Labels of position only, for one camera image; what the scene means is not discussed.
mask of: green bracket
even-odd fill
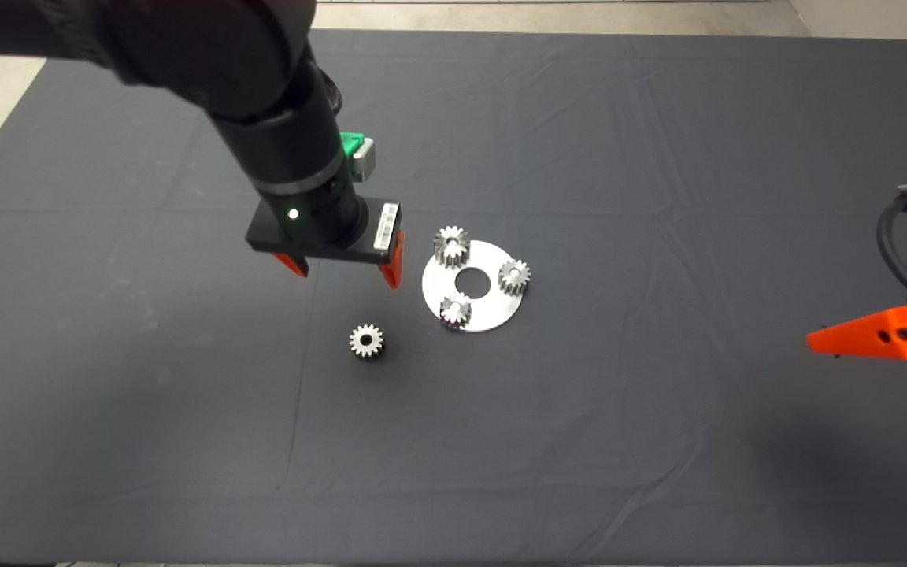
[[[351,158],[356,153],[356,150],[359,150],[363,145],[364,141],[366,141],[366,134],[342,132],[342,148],[345,148],[346,157]]]

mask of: orange clamp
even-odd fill
[[[907,306],[810,333],[807,345],[822,354],[907,360]]]
[[[306,277],[307,274],[310,274],[310,264],[306,262],[305,258],[296,261],[288,254],[273,254],[273,256],[278,258],[278,261],[282,262],[285,268],[295,273],[296,276]]]
[[[404,231],[397,231],[397,244],[394,245],[394,255],[388,265],[381,265],[380,271],[387,280],[387,286],[391,290],[397,290],[401,286],[401,261],[404,258]]]

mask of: silver ring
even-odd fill
[[[471,319],[460,330],[478,333],[499,327],[513,317],[523,301],[523,295],[508,295],[499,288],[499,269],[508,261],[513,261],[513,256],[499,246],[481,240],[471,241],[471,255],[460,268],[446,268],[429,256],[422,272],[425,305],[439,319],[439,304],[443,298],[458,293],[457,274],[466,269],[479,269],[489,276],[489,293],[482,298],[472,298]]]

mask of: barcode label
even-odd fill
[[[397,203],[387,203],[380,214],[380,224],[377,226],[377,238],[373,247],[377,250],[390,249],[390,238],[394,234],[394,221],[397,220]]]

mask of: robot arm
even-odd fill
[[[261,196],[247,233],[254,249],[303,276],[309,256],[376,263],[397,287],[400,205],[356,194],[353,160],[372,140],[342,143],[342,97],[307,42],[315,9],[314,0],[0,0],[0,54],[91,61],[205,109]]]

